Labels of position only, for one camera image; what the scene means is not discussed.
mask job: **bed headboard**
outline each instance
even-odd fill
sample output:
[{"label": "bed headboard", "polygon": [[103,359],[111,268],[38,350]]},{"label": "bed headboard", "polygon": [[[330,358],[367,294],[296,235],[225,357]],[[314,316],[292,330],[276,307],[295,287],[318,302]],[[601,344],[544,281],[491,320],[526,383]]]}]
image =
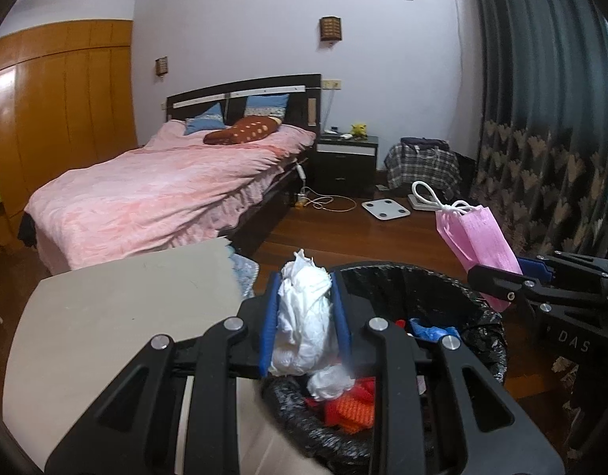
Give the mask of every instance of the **bed headboard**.
[{"label": "bed headboard", "polygon": [[214,85],[170,96],[166,102],[168,120],[186,120],[205,112],[220,102],[226,125],[242,118],[251,95],[288,93],[289,106],[284,123],[320,134],[322,76],[320,74],[294,74],[243,80]]}]

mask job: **blue gripper pad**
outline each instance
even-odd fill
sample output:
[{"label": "blue gripper pad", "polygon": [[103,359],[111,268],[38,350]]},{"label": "blue gripper pad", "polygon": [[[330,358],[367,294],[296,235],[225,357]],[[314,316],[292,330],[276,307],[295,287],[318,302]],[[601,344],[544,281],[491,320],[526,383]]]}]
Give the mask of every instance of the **blue gripper pad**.
[{"label": "blue gripper pad", "polygon": [[335,272],[330,274],[332,287],[330,288],[330,301],[332,302],[332,316],[335,320],[335,330],[337,332],[337,344],[339,345],[339,355],[341,362],[346,366],[352,366],[352,345],[350,344],[350,329],[347,326],[346,311],[341,300],[341,291],[337,282]]},{"label": "blue gripper pad", "polygon": [[260,358],[259,358],[259,372],[260,376],[266,377],[268,374],[268,367],[271,365],[271,358],[273,357],[273,345],[275,344],[275,335],[277,333],[277,312],[279,309],[279,296],[277,291],[282,283],[282,276],[279,273],[274,273],[268,283],[268,303],[267,303],[267,315],[265,317],[264,325],[260,332]]},{"label": "blue gripper pad", "polygon": [[539,279],[541,283],[550,283],[552,281],[553,273],[542,261],[525,259],[523,257],[518,257],[517,261],[521,268],[521,273],[525,277]]}]

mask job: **pink paper bag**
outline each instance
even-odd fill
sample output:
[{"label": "pink paper bag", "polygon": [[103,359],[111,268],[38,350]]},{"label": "pink paper bag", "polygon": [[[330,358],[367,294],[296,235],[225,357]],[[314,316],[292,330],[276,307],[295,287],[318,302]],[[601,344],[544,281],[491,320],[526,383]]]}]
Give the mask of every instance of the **pink paper bag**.
[{"label": "pink paper bag", "polygon": [[[424,185],[434,201],[430,202],[420,196],[416,192],[418,185]],[[424,182],[414,182],[412,191],[420,201],[436,203],[440,207],[441,210],[436,211],[436,228],[466,272],[476,264],[483,264],[521,275],[517,257],[506,242],[490,209],[473,207],[462,200],[453,205],[443,205]],[[497,312],[504,311],[510,305],[509,302],[498,300],[494,296],[482,296]]]}]

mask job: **wooden wardrobe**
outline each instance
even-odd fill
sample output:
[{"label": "wooden wardrobe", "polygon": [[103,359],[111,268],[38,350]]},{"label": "wooden wardrobe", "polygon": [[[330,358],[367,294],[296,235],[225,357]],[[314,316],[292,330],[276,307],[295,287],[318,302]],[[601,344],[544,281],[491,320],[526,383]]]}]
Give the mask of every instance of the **wooden wardrobe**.
[{"label": "wooden wardrobe", "polygon": [[31,194],[137,147],[132,21],[53,23],[0,38],[0,246]]}]

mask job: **bed frame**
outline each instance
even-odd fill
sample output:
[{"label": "bed frame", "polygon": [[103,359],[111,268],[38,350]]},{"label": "bed frame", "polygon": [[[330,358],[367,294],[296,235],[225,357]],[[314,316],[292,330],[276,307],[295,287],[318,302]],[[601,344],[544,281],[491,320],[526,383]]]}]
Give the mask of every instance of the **bed frame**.
[{"label": "bed frame", "polygon": [[[168,120],[185,120],[205,112],[220,102],[226,125],[233,125],[241,119],[246,107],[247,97],[289,93],[289,105],[284,123],[321,133],[321,94],[322,76],[320,74],[298,74],[273,76],[255,80],[243,80],[230,84],[214,85],[195,89],[186,93],[170,96],[166,102]],[[311,148],[302,152],[298,162],[305,166]],[[301,188],[295,164],[277,177],[265,192],[263,200],[247,209],[231,230],[223,230],[236,251],[245,257],[252,257],[275,226],[286,216],[295,203],[296,194]]]}]

